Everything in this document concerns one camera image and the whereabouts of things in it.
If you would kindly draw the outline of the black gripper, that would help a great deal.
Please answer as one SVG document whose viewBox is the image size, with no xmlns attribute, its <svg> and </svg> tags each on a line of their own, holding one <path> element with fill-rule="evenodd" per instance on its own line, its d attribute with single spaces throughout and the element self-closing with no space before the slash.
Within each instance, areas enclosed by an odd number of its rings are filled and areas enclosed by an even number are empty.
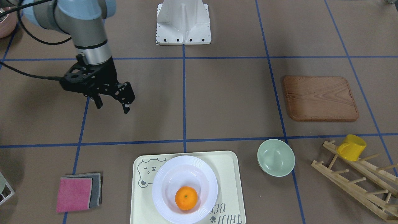
<svg viewBox="0 0 398 224">
<path fill-rule="evenodd" d="M 90 97 L 98 109 L 103 106 L 100 95 L 111 96 L 122 104 L 124 114 L 128 114 L 136 97 L 130 82 L 118 81 L 113 58 L 98 65 L 87 64 L 84 54 L 78 54 L 76 59 L 77 63 L 60 79 L 61 87 Z"/>
</svg>

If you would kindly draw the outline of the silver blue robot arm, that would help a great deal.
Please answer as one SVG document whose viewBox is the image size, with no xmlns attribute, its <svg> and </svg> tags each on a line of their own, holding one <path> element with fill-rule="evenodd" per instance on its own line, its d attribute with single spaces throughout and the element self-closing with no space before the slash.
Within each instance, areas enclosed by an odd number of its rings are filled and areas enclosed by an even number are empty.
<svg viewBox="0 0 398 224">
<path fill-rule="evenodd" d="M 129 82 L 118 81 L 118 74 L 108 43 L 103 20 L 116 12 L 115 0 L 23 0 L 23 10 L 33 24 L 47 30 L 68 34 L 77 51 L 77 62 L 60 78 L 66 91 L 91 98 L 97 108 L 103 106 L 100 95 L 119 101 L 127 114 L 135 100 Z"/>
</svg>

